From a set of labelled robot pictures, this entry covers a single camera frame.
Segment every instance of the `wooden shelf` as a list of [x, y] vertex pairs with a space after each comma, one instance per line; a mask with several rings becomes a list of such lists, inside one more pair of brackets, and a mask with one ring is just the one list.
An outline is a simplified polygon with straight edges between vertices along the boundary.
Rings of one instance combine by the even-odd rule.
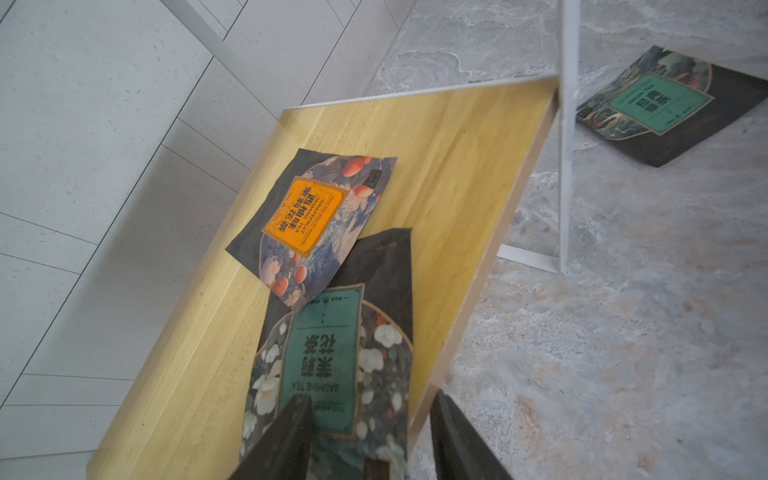
[[300, 147], [398, 157], [362, 237], [411, 227], [412, 446], [554, 116], [557, 80], [283, 113], [88, 466], [88, 478], [227, 478], [269, 290], [224, 247]]

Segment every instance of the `white tile wall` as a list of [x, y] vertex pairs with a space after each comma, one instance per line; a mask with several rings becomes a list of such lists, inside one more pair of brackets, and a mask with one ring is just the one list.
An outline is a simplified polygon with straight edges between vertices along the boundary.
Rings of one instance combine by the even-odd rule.
[[5, 255], [0, 272], [1, 405], [78, 275]]
[[397, 32], [384, 0], [362, 0], [304, 103], [361, 97]]
[[287, 108], [301, 105], [342, 30], [323, 0], [248, 0], [227, 44]]
[[336, 16], [339, 17], [342, 26], [346, 27], [352, 14], [355, 13], [355, 4], [352, 3], [352, 0], [328, 0], [328, 3]]
[[135, 378], [234, 198], [160, 148], [25, 373]]
[[389, 12], [392, 14], [392, 19], [395, 20], [397, 28], [402, 28], [402, 24], [406, 23], [406, 18], [410, 15], [413, 5], [416, 4], [416, 0], [384, 0], [386, 2]]
[[179, 119], [163, 139], [163, 145], [238, 192], [250, 173], [245, 165]]
[[119, 406], [132, 384], [132, 380], [24, 374], [5, 400], [5, 406]]
[[277, 122], [214, 59], [179, 118], [221, 150], [253, 168]]
[[118, 408], [4, 406], [0, 409], [0, 458], [94, 450]]
[[80, 273], [96, 244], [0, 214], [0, 253]]
[[0, 45], [0, 212], [98, 243], [210, 54], [160, 2], [16, 2]]
[[[409, 0], [190, 2], [290, 106], [361, 95]], [[19, 2], [0, 26], [0, 305], [24, 320], [0, 321], [0, 458], [96, 447], [276, 125], [214, 60], [158, 148], [210, 56], [145, 3]], [[78, 275], [8, 255], [81, 272], [155, 148], [19, 377]]]

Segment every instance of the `green label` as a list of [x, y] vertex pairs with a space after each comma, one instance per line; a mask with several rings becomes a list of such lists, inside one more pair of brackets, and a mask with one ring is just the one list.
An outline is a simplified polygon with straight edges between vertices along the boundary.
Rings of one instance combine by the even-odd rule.
[[614, 98], [611, 108], [661, 135], [711, 100], [696, 89], [646, 74]]
[[318, 429], [352, 434], [361, 305], [362, 285], [328, 289], [295, 316], [283, 357], [280, 409], [296, 394], [309, 395]]

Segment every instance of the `marble surface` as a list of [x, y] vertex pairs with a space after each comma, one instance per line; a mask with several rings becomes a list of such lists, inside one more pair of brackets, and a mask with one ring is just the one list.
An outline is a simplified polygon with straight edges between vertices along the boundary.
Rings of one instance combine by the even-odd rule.
[[[555, 0], [419, 0], [368, 94], [555, 73], [556, 33]], [[582, 2], [579, 101], [653, 44], [768, 78], [768, 5]], [[768, 104], [660, 169], [577, 128], [570, 270], [497, 260], [445, 384], [516, 480], [764, 475], [766, 151]], [[506, 243], [556, 252], [556, 154]]]

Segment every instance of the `black object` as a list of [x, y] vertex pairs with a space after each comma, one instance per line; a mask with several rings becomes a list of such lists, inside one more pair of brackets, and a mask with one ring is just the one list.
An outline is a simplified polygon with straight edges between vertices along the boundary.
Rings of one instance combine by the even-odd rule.
[[451, 397], [438, 390], [429, 410], [439, 480], [514, 480]]
[[[411, 283], [411, 229], [390, 228], [355, 242], [328, 287], [364, 283], [364, 300], [394, 319], [413, 342], [413, 288]], [[270, 292], [261, 328], [261, 350], [275, 325], [290, 308]], [[251, 379], [251, 385], [259, 376]]]
[[[621, 92], [647, 74], [693, 88], [712, 99], [670, 130], [654, 133], [628, 115], [621, 117], [611, 107]], [[661, 167], [766, 98], [767, 80], [655, 45], [616, 80], [579, 105], [576, 121], [630, 157]]]
[[312, 399], [294, 395], [230, 480], [305, 480], [314, 431]]
[[[514, 480], [459, 407], [438, 390], [429, 411], [438, 480]], [[312, 399], [294, 395], [230, 480], [304, 480], [314, 432]], [[387, 480], [389, 464], [366, 458], [364, 480]]]

